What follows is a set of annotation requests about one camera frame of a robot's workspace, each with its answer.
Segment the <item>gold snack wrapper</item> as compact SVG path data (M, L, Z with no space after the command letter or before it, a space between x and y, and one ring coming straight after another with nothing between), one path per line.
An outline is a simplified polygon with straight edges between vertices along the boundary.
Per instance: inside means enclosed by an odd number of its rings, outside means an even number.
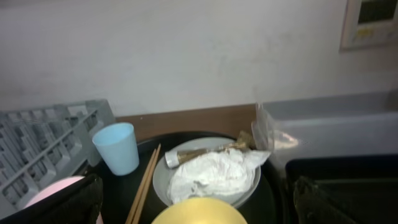
M214 146L211 148L201 148L194 150L182 150L182 151L168 151L165 153L165 162L168 168L176 168L183 163L186 163L198 156L209 152L221 152L229 148L239 149L241 151L248 151L255 146L254 138L251 134L240 131L236 142Z

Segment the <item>yellow bowl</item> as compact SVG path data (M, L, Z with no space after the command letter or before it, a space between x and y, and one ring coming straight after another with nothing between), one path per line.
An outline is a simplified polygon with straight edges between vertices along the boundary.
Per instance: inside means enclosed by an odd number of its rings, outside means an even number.
M152 224L247 224L232 205L215 198L190 198L165 209Z

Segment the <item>light blue plastic cup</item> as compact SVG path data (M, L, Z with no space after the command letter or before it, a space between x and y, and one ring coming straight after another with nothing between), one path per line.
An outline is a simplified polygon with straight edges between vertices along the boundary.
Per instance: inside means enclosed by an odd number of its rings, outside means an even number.
M131 123L114 123L99 130L93 144L114 175L128 175L139 166L139 153Z

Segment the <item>white napkin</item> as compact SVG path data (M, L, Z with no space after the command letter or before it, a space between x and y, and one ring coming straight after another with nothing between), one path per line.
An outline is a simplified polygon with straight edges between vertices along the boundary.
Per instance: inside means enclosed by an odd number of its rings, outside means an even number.
M198 156L177 168L167 190L169 199L178 203L194 196L245 193L253 186L256 169L270 155L267 151L229 148Z

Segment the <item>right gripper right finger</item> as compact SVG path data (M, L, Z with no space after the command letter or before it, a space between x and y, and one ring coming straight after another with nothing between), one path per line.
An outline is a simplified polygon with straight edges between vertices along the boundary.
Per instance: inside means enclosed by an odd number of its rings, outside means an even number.
M352 209L314 180L301 176L294 182L293 202L298 222L359 224Z

